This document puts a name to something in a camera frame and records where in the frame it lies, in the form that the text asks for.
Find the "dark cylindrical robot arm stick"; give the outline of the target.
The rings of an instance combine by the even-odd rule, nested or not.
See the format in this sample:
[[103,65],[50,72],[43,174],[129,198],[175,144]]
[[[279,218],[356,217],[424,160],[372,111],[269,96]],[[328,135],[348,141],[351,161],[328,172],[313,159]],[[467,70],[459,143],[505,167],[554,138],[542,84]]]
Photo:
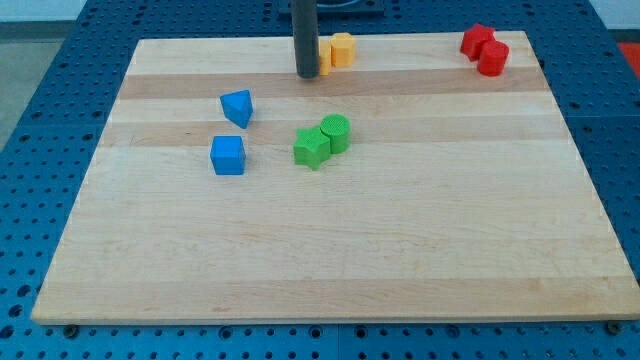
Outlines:
[[292,0],[291,19],[297,75],[306,80],[316,78],[320,67],[317,2]]

